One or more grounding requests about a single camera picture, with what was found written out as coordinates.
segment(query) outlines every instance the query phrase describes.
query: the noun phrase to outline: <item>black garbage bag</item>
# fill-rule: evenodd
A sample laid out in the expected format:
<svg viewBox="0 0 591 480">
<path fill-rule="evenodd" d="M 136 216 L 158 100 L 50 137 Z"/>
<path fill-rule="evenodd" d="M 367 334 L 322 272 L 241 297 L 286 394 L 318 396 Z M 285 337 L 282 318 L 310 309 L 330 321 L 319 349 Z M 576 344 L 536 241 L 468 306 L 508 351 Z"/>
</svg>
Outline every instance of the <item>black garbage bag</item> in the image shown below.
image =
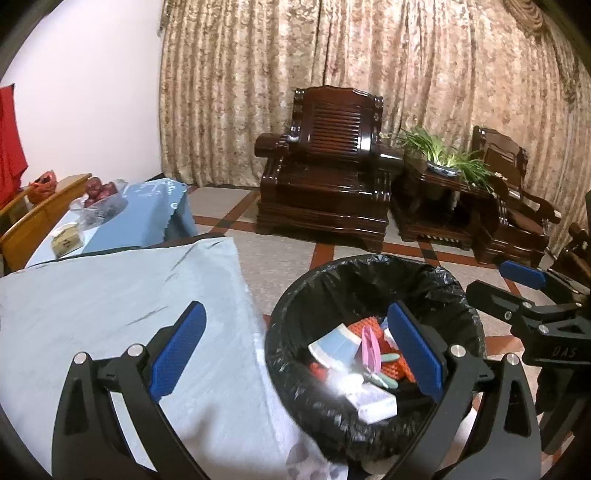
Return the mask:
<svg viewBox="0 0 591 480">
<path fill-rule="evenodd" d="M 484 331 L 459 282 L 444 268 L 394 255 L 342 258 L 311 270 L 281 296 L 265 340 L 271 381 L 286 410 L 329 460 L 379 460 L 401 453 L 416 435 L 430 397 L 408 380 L 395 393 L 398 415 L 371 425 L 344 397 L 309 373 L 308 345 L 341 323 L 376 316 L 401 299 L 443 339 L 485 356 Z"/>
</svg>

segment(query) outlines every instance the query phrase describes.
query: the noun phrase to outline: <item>metal screw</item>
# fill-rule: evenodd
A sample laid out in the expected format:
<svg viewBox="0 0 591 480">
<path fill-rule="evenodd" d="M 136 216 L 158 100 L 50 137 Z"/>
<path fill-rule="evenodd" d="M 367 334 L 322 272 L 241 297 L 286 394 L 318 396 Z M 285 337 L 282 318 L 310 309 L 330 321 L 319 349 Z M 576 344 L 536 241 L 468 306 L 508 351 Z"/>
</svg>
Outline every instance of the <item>metal screw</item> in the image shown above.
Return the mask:
<svg viewBox="0 0 591 480">
<path fill-rule="evenodd" d="M 466 355 L 466 349 L 462 345 L 452 345 L 449 351 L 457 358 L 462 358 Z"/>
<path fill-rule="evenodd" d="M 139 343 L 134 343 L 127 349 L 127 354 L 129 356 L 140 356 L 144 351 L 144 346 L 140 345 Z"/>
<path fill-rule="evenodd" d="M 74 356 L 74 363 L 76 365 L 81 365 L 84 362 L 86 362 L 86 354 L 84 352 L 78 352 L 75 356 Z"/>
<path fill-rule="evenodd" d="M 511 365 L 517 365 L 519 363 L 519 357 L 514 353 L 509 353 L 505 358 Z"/>
</svg>

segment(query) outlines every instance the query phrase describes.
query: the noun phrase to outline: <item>beige curtain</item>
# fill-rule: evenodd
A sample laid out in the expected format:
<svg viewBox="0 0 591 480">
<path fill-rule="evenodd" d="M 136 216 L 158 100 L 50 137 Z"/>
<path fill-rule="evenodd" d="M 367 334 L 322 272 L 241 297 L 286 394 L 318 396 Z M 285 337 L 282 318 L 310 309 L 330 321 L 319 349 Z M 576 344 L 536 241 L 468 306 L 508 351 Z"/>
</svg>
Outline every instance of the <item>beige curtain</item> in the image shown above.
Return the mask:
<svg viewBox="0 0 591 480">
<path fill-rule="evenodd" d="M 188 183 L 256 185 L 252 146 L 280 132 L 297 86 L 384 97 L 384 131 L 421 124 L 469 146 L 474 124 L 529 153 L 526 185 L 586 223 L 591 77 L 531 0 L 169 0 L 163 169 Z"/>
<path fill-rule="evenodd" d="M 262 132 L 281 132 L 314 72 L 316 0 L 169 0 L 161 68 L 163 172 L 256 186 Z"/>
</svg>

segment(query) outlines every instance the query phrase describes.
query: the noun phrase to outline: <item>tiled floor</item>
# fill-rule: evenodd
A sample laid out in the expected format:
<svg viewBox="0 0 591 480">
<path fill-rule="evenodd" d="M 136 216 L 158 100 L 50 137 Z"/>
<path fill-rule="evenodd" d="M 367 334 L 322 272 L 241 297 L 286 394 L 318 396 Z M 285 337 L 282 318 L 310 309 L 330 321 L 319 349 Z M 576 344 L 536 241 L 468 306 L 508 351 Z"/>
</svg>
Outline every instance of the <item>tiled floor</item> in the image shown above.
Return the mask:
<svg viewBox="0 0 591 480">
<path fill-rule="evenodd" d="M 368 252 L 354 244 L 321 243 L 318 241 L 319 236 L 309 232 L 292 232 L 292 236 L 258 235 L 255 233 L 258 198 L 256 190 L 222 187 L 192 187 L 189 194 L 191 211 L 200 233 L 213 230 L 234 239 L 242 274 L 268 321 L 285 289 L 309 269 L 337 258 Z M 472 251 L 432 242 L 402 241 L 391 216 L 389 220 L 383 253 L 440 265 L 449 270 L 464 288 L 474 280 L 483 280 L 520 294 L 536 304 L 552 303 L 542 293 L 504 279 L 494 265 L 478 264 Z M 544 264 L 549 265 L 547 259 L 543 261 Z M 521 356 L 523 345 L 510 334 L 509 326 L 487 314 L 479 314 L 484 325 L 488 355 L 501 358 L 505 353 L 515 352 Z M 539 369 L 526 365 L 524 368 L 535 398 Z"/>
</svg>

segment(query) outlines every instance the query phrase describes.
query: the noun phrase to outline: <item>green plant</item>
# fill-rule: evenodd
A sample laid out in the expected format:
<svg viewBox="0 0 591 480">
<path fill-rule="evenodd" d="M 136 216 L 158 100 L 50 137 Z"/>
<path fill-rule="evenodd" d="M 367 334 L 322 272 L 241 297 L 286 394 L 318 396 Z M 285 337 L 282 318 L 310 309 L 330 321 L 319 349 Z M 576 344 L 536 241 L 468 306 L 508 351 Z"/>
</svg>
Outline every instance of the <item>green plant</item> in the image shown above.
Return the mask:
<svg viewBox="0 0 591 480">
<path fill-rule="evenodd" d="M 492 175 L 482 160 L 474 158 L 478 152 L 460 151 L 446 147 L 441 137 L 430 134 L 424 128 L 414 127 L 410 131 L 402 130 L 398 141 L 403 148 L 419 150 L 431 161 L 443 167 L 456 168 L 468 186 L 490 189 L 488 179 Z"/>
<path fill-rule="evenodd" d="M 488 177 L 492 175 L 492 172 L 482 160 L 473 158 L 477 153 L 479 152 L 451 152 L 447 155 L 446 166 L 457 168 L 468 186 L 490 190 Z"/>
<path fill-rule="evenodd" d="M 427 161 L 444 165 L 442 157 L 444 156 L 445 147 L 440 137 L 431 135 L 421 127 L 414 127 L 411 131 L 402 130 L 402 132 L 403 134 L 399 139 L 403 148 L 419 150 L 425 154 Z"/>
</svg>

